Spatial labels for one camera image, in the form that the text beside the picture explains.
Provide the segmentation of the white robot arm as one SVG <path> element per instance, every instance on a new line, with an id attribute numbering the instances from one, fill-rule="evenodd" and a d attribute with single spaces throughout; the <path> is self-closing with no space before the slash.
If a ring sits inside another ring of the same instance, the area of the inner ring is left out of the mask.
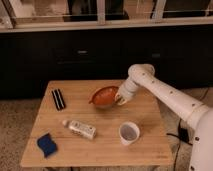
<path id="1" fill-rule="evenodd" d="M 133 64 L 115 95 L 118 105 L 130 101 L 140 87 L 148 89 L 194 131 L 189 171 L 213 171 L 213 107 L 160 81 L 151 64 Z"/>

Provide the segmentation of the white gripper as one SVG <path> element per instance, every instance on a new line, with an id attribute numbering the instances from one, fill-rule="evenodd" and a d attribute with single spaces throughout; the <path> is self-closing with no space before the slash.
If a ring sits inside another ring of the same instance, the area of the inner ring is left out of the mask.
<path id="1" fill-rule="evenodd" d="M 118 105 L 123 105 L 130 101 L 138 90 L 138 85 L 131 79 L 125 80 L 119 87 L 115 100 Z"/>

